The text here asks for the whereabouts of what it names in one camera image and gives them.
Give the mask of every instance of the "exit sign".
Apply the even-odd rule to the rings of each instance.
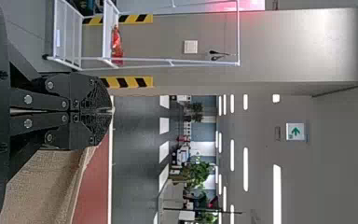
[[[286,123],[287,141],[307,141],[305,123]]]

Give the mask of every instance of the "potted plant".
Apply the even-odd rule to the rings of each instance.
[[[200,113],[196,113],[196,114],[193,114],[193,115],[186,115],[186,116],[184,116],[184,121],[185,121],[185,122],[194,121],[194,122],[197,122],[197,123],[201,123],[201,122],[202,122],[202,119],[203,119],[203,116],[202,116],[202,114],[200,114]]]
[[[202,212],[197,220],[197,223],[214,224],[216,220],[217,217],[212,213]]]
[[[187,113],[202,113],[203,106],[202,103],[188,103],[186,104],[186,111]]]
[[[201,113],[203,110],[203,106],[202,103],[193,103],[189,105],[189,108],[194,112],[194,113]]]
[[[213,167],[205,161],[188,164],[183,168],[180,175],[173,175],[171,179],[174,182],[186,182],[186,189],[203,188],[203,182],[208,178],[212,168]]]

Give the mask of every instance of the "green plant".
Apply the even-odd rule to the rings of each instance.
[[[193,103],[190,104],[189,107],[194,113],[201,113],[203,110],[202,103]]]
[[[198,223],[213,224],[217,220],[217,217],[211,213],[202,212]]]
[[[194,120],[197,123],[201,123],[202,119],[203,119],[203,116],[202,116],[202,114],[196,113],[196,114],[191,116],[191,119]]]
[[[208,178],[212,166],[205,161],[199,164],[189,164],[186,166],[182,173],[186,179],[188,189],[203,188],[203,182]]]

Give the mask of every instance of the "fluorescent light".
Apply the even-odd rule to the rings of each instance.
[[[222,195],[222,175],[219,175],[219,195]]]
[[[243,109],[248,110],[248,94],[243,95]]]
[[[218,131],[216,131],[214,144],[215,144],[215,147],[219,147],[219,132]]]
[[[159,96],[159,105],[169,109],[170,108],[170,96],[169,95]]]
[[[248,191],[249,189],[249,150],[247,147],[243,149],[243,189]]]
[[[231,139],[230,141],[229,149],[230,149],[230,153],[229,153],[230,170],[234,171],[234,140],[233,139]]]
[[[161,192],[170,175],[170,165],[167,164],[158,178],[158,192]]]
[[[227,211],[227,188],[223,187],[223,212]]]
[[[229,106],[230,106],[230,111],[231,111],[231,114],[234,114],[234,109],[235,109],[235,105],[234,105],[234,95],[231,94],[229,96]]]
[[[272,95],[272,103],[277,104],[281,101],[280,94],[273,94]]]
[[[222,116],[222,96],[219,96],[219,116]]]
[[[223,114],[227,114],[227,96],[223,95]]]
[[[219,167],[218,166],[215,166],[214,167],[214,179],[216,181],[216,184],[219,183]]]
[[[282,224],[282,169],[274,165],[274,224]]]
[[[222,133],[219,133],[219,153],[222,153],[222,144],[223,144],[223,139],[222,139]]]
[[[170,131],[170,119],[159,118],[159,134]]]
[[[155,218],[153,219],[153,224],[158,224],[158,213],[155,214]]]
[[[235,207],[234,207],[234,205],[232,204],[231,206],[230,206],[230,211],[231,211],[231,213],[230,213],[230,215],[229,215],[229,223],[230,224],[234,224],[234,212],[235,212]]]

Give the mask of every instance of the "red object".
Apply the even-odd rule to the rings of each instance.
[[[121,45],[121,36],[120,31],[118,30],[117,25],[112,29],[112,58],[122,58],[124,55],[123,48]],[[123,65],[122,60],[112,60],[112,63]]]
[[[77,197],[73,224],[106,224],[108,218],[109,134],[95,150]]]
[[[178,142],[190,142],[188,135],[180,134],[178,137]]]

